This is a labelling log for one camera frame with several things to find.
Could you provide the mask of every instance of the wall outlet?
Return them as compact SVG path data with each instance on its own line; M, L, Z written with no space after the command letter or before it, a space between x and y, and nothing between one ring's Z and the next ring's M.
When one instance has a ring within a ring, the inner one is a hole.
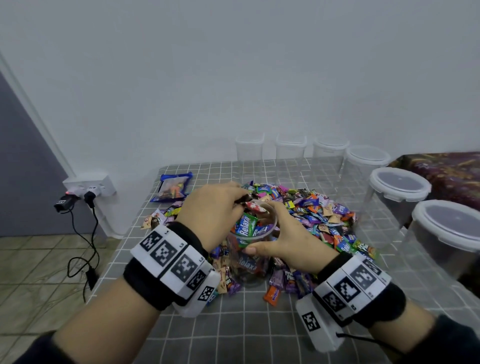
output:
M110 177L106 173L91 172L81 173L76 177L69 177L63 181L63 185L67 188L67 191L72 191L77 196L83 195L88 191L91 186L96 186L101 191L101 196L107 197L115 194L116 190Z

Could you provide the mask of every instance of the gray door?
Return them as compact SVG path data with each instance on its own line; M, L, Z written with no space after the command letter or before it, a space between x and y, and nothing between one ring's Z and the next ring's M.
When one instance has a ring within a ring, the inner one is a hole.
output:
M67 174L0 73L0 236L73 234L70 214L53 204ZM95 220L83 201L75 227L91 232Z

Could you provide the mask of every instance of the fingernail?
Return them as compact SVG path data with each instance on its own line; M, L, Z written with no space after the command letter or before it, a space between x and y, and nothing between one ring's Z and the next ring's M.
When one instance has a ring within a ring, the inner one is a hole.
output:
M246 254L256 254L257 253L257 250L253 246L247 246L243 251Z

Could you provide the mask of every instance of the plastic container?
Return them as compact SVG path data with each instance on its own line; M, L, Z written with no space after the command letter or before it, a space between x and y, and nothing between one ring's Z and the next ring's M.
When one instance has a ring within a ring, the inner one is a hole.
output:
M359 211L373 170L385 167L390 155L375 146L349 146L345 151L342 175L335 184L335 200Z
M419 202L412 217L399 252L406 268L417 272L420 280L429 271L444 281L446 277L456 280L479 256L479 211L456 202L430 200Z
M250 256L243 253L243 248L239 247L242 243L255 243L261 241L271 241L275 234L279 234L278 230L275 230L277 225L277 216L275 209L265 203L258 203L260 206L267 209L269 212L268 218L262 220L264 225L271 224L272 228L266 231L262 235L246 238L242 235L238 235L230 232L227 236L227 243L230 256L230 272L232 277L238 283L243 283L248 286L255 286L257 284L263 284L265 275L268 269L268 261L270 257L262 256Z
M334 185L340 179L343 155L350 142L338 135L322 135L313 141L309 188L323 194L335 194Z
M240 183L260 182L265 178L265 166L262 160L265 133L242 133L235 139L237 147L237 171Z
M278 134L276 146L276 180L285 187L298 188L301 177L303 154L307 147L304 135Z
M375 169L354 225L355 235L382 253L382 248L401 239L400 229L410 219L417 203L427 198L431 190L430 182L408 170Z

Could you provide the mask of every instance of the tiled floor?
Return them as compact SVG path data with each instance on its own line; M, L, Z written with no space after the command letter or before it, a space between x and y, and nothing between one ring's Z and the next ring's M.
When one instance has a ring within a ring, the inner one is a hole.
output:
M99 275L118 243L96 241ZM68 278L67 263L74 256L88 259L92 252L78 235L0 238L0 364L12 363L39 334L58 329L84 305L85 274Z

